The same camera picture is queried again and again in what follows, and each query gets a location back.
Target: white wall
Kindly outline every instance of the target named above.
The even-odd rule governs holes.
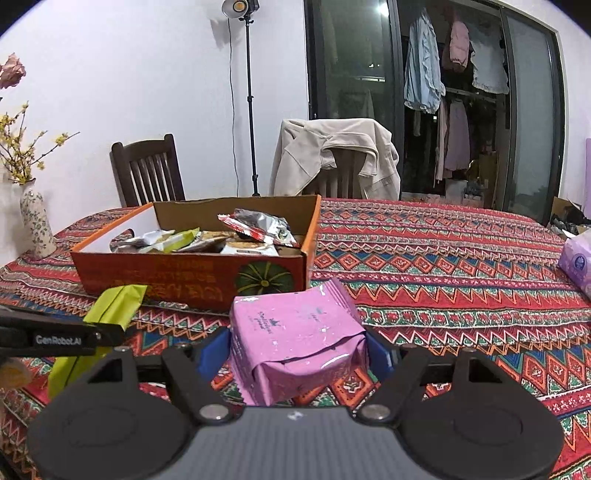
[[[109,152],[174,134],[188,199],[236,194],[228,24],[221,0],[45,0],[0,38],[27,76],[0,92],[0,111],[25,100],[32,132],[81,134],[37,171],[54,232],[120,206]],[[268,191],[283,118],[306,118],[303,2],[265,0],[251,28],[259,189]],[[244,25],[232,21],[240,194],[252,193]],[[0,183],[0,265],[28,245],[16,188]]]
[[[504,0],[499,3],[537,19],[558,34],[567,105],[560,196],[583,204],[585,141],[591,137],[591,37],[547,0]]]

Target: metal screw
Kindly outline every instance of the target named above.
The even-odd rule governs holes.
[[[223,420],[230,415],[230,410],[218,403],[212,403],[202,407],[199,414],[206,420]]]
[[[386,405],[366,405],[361,409],[361,415],[368,420],[383,420],[390,416],[390,409]]]

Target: pumpkin illustration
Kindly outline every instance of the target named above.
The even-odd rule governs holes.
[[[294,290],[291,272],[272,262],[252,262],[243,265],[236,277],[239,295],[285,293]]]

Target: blue denim jacket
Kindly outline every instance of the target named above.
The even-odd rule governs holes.
[[[404,105],[413,110],[435,113],[444,95],[437,37],[427,8],[423,7],[421,15],[410,26],[404,73]]]

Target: pink jacket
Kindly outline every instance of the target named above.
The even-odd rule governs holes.
[[[441,66],[446,70],[463,72],[468,65],[470,52],[470,36],[468,28],[455,17],[449,41],[446,43],[441,56]]]

